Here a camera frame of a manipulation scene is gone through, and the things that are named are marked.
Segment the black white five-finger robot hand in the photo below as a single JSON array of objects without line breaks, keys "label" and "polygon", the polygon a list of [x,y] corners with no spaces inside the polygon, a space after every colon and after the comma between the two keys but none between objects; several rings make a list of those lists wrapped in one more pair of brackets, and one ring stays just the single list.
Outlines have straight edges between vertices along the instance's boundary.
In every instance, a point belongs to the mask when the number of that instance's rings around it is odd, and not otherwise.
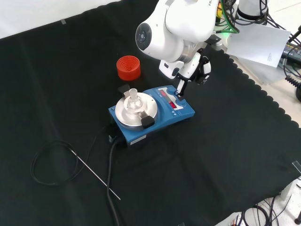
[{"label": "black white five-finger robot hand", "polygon": [[206,82],[211,72],[211,64],[208,57],[201,56],[197,52],[186,64],[183,61],[170,63],[161,60],[159,70],[169,79],[179,79],[179,84],[174,94],[179,100],[183,100],[188,82],[195,81],[197,84]]}]

